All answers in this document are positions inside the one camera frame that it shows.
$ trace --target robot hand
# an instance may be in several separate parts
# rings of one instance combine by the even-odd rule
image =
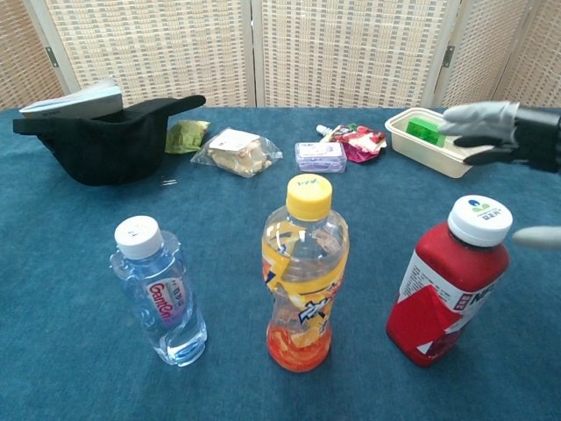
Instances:
[[[535,169],[561,169],[561,116],[531,110],[518,103],[484,102],[452,107],[444,112],[442,134],[461,136],[454,145],[494,146],[468,156],[464,162],[521,162]],[[513,235],[515,243],[542,249],[561,249],[561,227],[533,226]]]

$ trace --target green snack package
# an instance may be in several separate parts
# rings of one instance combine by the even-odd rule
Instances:
[[[208,128],[208,121],[180,120],[167,131],[166,153],[198,151]]]
[[[438,132],[438,125],[423,118],[411,118],[407,124],[406,132],[435,146],[444,147],[446,137]]]

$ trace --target white bottle cap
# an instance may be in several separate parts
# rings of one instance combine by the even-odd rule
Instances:
[[[164,239],[154,218],[138,216],[119,224],[115,229],[115,241],[124,257],[141,260],[160,250]]]
[[[324,125],[317,125],[316,131],[322,136],[327,136],[332,132],[332,130],[329,127],[325,127]]]
[[[448,216],[450,231],[462,241],[479,247],[500,244],[511,225],[510,210],[484,196],[460,197]]]

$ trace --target blue table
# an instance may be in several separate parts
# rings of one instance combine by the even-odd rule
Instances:
[[[101,188],[75,182],[38,140],[13,134],[16,111],[0,113],[0,419],[561,419],[559,253],[508,239],[508,272],[433,367],[415,366],[384,331],[416,241],[458,197],[503,202],[513,230],[561,224],[559,176],[520,166],[473,168],[455,180],[388,148],[329,175],[352,237],[330,355],[300,375],[268,356],[272,298],[259,239],[297,172],[294,143],[318,140],[317,124],[385,130],[398,112],[201,108],[169,124],[197,118],[211,122],[209,135],[227,126],[262,134],[285,158],[244,179],[167,156],[148,179]],[[186,245],[209,328],[190,367],[157,357],[109,270],[115,227],[138,214]]]

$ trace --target red bottle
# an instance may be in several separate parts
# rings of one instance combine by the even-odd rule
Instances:
[[[458,199],[411,256],[386,332],[414,363],[429,366],[458,341],[507,270],[501,244],[510,211],[488,197]]]

